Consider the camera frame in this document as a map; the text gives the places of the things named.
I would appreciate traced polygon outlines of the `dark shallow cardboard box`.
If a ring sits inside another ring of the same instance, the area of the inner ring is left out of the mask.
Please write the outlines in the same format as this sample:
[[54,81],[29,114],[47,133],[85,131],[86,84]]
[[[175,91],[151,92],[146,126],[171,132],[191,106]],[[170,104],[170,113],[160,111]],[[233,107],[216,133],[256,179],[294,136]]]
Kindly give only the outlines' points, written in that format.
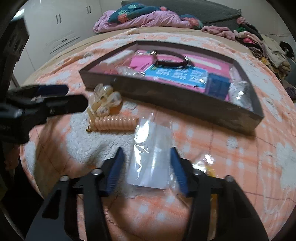
[[202,54],[230,64],[237,69],[243,80],[250,81],[236,60],[211,50],[170,42],[134,41],[104,54],[82,68],[79,74],[85,87],[94,89],[99,83],[110,84],[125,97],[201,118],[241,133],[253,132],[264,118],[259,98],[251,84],[249,87],[252,110],[248,110],[229,101],[222,101],[198,92],[196,88],[144,78],[105,74],[93,69],[101,61],[124,50],[176,50],[180,53]]

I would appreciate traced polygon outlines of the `pink workbook with blue label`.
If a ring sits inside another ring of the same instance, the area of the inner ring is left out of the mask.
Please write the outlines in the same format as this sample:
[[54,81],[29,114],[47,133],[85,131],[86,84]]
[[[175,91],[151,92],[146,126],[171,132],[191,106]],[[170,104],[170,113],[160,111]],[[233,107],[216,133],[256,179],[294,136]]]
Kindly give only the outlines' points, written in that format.
[[121,63],[103,66],[100,65],[100,61],[91,69],[91,71],[96,73],[119,75],[116,71],[116,67],[128,66],[134,70],[144,72],[145,77],[142,79],[168,83],[201,93],[205,93],[209,73],[231,79],[230,64],[211,56],[193,52],[183,52],[181,54],[188,56],[195,66],[187,68],[169,68],[155,66],[150,54],[151,51],[145,51],[144,49],[133,51],[134,55],[125,59]]

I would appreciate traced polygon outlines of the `white wardrobe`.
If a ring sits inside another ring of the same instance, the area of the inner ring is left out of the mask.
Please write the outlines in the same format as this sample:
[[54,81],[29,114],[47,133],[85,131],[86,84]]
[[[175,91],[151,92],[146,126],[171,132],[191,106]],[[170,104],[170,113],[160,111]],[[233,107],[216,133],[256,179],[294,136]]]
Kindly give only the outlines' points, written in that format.
[[27,1],[14,16],[23,18],[29,33],[13,74],[19,85],[52,57],[94,35],[93,26],[107,10],[120,1],[34,0]]

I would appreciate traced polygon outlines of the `white earring card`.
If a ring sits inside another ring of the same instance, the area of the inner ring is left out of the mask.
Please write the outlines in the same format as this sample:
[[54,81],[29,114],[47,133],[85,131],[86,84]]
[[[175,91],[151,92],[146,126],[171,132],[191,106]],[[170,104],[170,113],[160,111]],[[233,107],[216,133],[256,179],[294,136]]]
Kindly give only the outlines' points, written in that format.
[[250,98],[250,85],[247,81],[241,80],[230,84],[229,100],[234,105],[253,111]]

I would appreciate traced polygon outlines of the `clear bag with silver chain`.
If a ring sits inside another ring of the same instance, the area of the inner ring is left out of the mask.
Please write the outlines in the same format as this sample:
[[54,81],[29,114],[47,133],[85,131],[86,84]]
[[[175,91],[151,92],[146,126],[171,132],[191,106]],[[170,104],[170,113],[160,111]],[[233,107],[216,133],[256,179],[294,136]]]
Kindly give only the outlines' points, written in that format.
[[119,75],[122,75],[122,76],[135,77],[135,78],[145,77],[144,72],[134,70],[128,66],[116,67],[116,71],[118,72]]

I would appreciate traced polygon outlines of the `white comb hair clip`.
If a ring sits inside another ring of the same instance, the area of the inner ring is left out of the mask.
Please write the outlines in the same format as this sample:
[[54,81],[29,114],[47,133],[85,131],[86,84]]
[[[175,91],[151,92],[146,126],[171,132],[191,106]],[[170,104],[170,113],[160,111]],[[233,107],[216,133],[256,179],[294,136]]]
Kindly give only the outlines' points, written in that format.
[[118,54],[115,54],[115,55],[101,61],[100,65],[103,65],[103,66],[115,65],[115,64],[121,63],[122,61],[124,61],[125,59],[127,59],[133,55],[134,55],[133,50],[123,50],[123,51],[119,52]]

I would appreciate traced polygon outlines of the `orange plaid cloud blanket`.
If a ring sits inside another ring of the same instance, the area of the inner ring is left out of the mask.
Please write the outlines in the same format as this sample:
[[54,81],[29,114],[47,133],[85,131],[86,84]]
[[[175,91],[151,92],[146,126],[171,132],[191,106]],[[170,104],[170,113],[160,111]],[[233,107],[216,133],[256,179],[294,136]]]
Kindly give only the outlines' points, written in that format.
[[[39,76],[35,83],[67,84],[85,93],[79,71],[98,57],[134,40],[189,44],[236,60],[254,86],[264,119],[249,136],[155,105],[126,100],[123,115],[170,121],[173,144],[180,155],[211,176],[233,176],[255,207],[269,238],[273,238],[295,207],[295,106],[275,74],[249,54],[210,38],[174,33],[136,33],[135,29],[97,42],[70,55]],[[59,177],[82,176],[113,156],[126,154],[131,133],[86,132],[87,113],[50,119],[30,132],[21,147],[21,163],[33,187],[47,196]],[[113,240],[181,240],[191,201],[175,184],[165,190],[130,187],[121,179],[116,192],[103,201]]]

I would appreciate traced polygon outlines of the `red leather strap watch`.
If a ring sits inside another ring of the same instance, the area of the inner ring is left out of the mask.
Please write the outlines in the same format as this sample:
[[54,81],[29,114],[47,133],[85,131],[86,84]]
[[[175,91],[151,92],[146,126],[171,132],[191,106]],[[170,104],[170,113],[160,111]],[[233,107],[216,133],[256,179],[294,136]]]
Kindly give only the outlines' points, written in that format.
[[188,56],[173,51],[153,50],[150,54],[153,64],[158,67],[187,68],[195,66]]

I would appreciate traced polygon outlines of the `pile of clothes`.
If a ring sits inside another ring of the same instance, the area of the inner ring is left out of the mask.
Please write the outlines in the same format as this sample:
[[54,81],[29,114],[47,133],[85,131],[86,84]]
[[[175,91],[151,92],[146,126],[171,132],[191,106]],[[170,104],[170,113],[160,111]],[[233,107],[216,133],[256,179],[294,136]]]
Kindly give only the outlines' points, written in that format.
[[244,45],[255,58],[276,75],[295,102],[295,53],[291,45],[283,41],[277,42],[261,34],[244,17],[239,17],[236,21],[237,28],[234,30],[215,25],[204,26],[201,30]]

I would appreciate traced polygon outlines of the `pink and floral quilt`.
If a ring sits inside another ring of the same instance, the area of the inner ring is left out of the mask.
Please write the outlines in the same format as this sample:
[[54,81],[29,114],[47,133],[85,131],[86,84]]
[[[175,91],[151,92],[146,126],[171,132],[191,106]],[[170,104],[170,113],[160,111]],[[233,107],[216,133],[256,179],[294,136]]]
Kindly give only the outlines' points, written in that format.
[[178,15],[165,6],[131,3],[114,11],[106,11],[93,26],[93,33],[140,27],[173,27],[201,30],[203,23],[193,15]]

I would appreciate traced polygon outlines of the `clear plastic jewelry bag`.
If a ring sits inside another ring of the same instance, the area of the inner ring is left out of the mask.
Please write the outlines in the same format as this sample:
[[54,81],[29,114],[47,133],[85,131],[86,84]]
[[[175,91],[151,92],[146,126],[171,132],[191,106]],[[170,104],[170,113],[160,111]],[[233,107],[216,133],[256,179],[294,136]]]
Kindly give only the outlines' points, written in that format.
[[171,174],[173,137],[170,121],[156,121],[156,114],[139,119],[126,181],[139,188],[166,189]]

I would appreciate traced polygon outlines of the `pearl claw hair clip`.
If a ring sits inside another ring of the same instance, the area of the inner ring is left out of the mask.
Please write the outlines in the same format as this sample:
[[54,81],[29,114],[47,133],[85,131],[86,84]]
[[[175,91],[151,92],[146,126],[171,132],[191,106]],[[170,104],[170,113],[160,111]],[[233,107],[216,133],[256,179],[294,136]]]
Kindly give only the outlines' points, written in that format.
[[90,118],[103,117],[110,114],[111,109],[122,102],[121,94],[114,91],[111,85],[98,84],[88,100],[87,112]]

